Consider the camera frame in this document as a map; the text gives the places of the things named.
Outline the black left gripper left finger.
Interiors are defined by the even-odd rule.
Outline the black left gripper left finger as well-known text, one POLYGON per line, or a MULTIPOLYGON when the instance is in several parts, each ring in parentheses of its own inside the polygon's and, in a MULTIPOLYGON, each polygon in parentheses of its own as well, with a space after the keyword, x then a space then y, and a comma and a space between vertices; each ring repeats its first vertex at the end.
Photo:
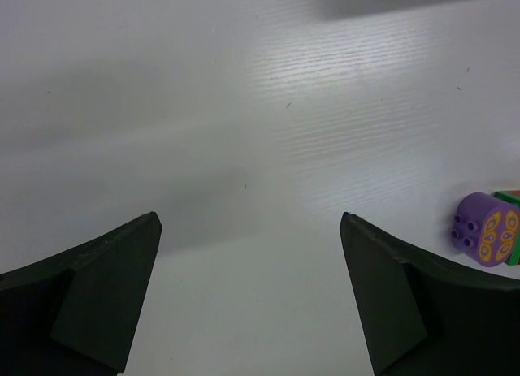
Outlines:
POLYGON ((155 212, 1 275, 3 375, 125 371, 163 226, 155 212))

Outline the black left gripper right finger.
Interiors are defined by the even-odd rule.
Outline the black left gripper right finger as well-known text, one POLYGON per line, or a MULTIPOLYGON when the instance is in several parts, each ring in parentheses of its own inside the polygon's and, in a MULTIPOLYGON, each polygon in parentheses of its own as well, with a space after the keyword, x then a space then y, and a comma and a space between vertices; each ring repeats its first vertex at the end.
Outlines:
POLYGON ((340 222, 376 375, 517 375, 519 281, 450 261, 356 214, 340 222))

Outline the purple butterfly lego brick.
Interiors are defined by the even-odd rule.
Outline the purple butterfly lego brick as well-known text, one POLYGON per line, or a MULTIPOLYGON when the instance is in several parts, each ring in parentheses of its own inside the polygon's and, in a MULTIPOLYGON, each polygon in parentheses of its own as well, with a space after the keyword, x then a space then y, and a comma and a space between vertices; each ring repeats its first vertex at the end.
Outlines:
POLYGON ((516 213, 515 206, 483 192, 464 197, 454 214, 450 238, 453 247, 482 266, 504 263, 509 252, 500 254, 505 216, 516 213))

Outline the green red lego bricks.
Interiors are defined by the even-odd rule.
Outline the green red lego bricks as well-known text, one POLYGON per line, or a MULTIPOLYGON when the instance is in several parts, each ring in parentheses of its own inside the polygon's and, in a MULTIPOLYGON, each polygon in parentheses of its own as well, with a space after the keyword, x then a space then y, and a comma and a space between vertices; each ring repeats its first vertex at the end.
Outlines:
POLYGON ((504 190, 494 192, 494 197, 515 206, 516 213, 508 212, 505 216, 505 232, 500 236, 500 254, 509 252, 504 263, 509 266, 519 264, 519 191, 504 190))

